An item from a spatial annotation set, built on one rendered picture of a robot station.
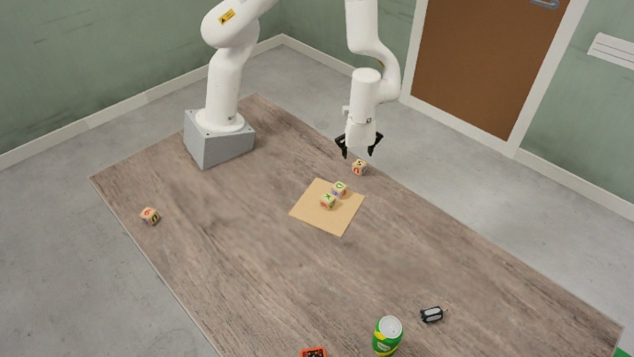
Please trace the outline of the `beige mat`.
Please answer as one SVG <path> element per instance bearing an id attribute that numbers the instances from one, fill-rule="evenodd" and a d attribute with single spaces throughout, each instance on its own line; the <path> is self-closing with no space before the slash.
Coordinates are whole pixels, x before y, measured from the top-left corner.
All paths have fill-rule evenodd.
<path id="1" fill-rule="evenodd" d="M 327 211 L 320 206 L 320 197 L 331 193 L 333 185 L 315 178 L 289 215 L 341 238 L 365 196 L 347 189 L 347 194 L 341 200 L 336 198 L 336 205 Z"/>

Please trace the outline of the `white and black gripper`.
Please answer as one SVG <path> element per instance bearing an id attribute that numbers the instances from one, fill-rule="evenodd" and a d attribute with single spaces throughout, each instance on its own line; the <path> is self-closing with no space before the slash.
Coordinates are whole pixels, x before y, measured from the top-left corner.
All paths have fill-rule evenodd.
<path id="1" fill-rule="evenodd" d="M 342 156 L 346 159 L 348 147 L 368 146 L 369 156 L 372 156 L 374 147 L 376 147 L 383 137 L 382 133 L 376 131 L 376 119 L 371 123 L 360 124 L 353 122 L 353 120 L 348 117 L 345 125 L 345 133 L 335 138 L 335 142 L 342 149 Z M 340 141 L 343 139 L 345 139 L 345 141 L 341 143 Z"/>

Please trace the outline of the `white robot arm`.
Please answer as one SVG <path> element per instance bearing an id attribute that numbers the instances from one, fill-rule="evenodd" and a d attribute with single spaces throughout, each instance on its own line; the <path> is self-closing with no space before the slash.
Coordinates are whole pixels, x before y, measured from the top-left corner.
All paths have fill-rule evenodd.
<path id="1" fill-rule="evenodd" d="M 258 18 L 278 1 L 225 0 L 204 17 L 202 38 L 218 51 L 209 65 L 206 107 L 195 115 L 195 121 L 203 129 L 233 133 L 243 128 L 244 119 L 237 113 L 242 69 L 258 41 Z M 377 59 L 383 69 L 382 79 L 373 68 L 356 69 L 350 106 L 342 107 L 344 116 L 366 124 L 374 121 L 378 105 L 399 98 L 400 66 L 378 39 L 377 0 L 345 1 L 349 50 Z"/>

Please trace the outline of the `green and yellow striped can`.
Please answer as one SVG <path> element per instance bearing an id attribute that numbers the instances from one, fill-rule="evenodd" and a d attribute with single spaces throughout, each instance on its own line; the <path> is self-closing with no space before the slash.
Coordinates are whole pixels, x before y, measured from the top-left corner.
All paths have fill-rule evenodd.
<path id="1" fill-rule="evenodd" d="M 403 328 L 400 321 L 395 317 L 385 316 L 381 321 L 380 320 L 376 324 L 372 347 L 378 355 L 389 357 L 392 356 L 398 348 L 403 335 Z"/>

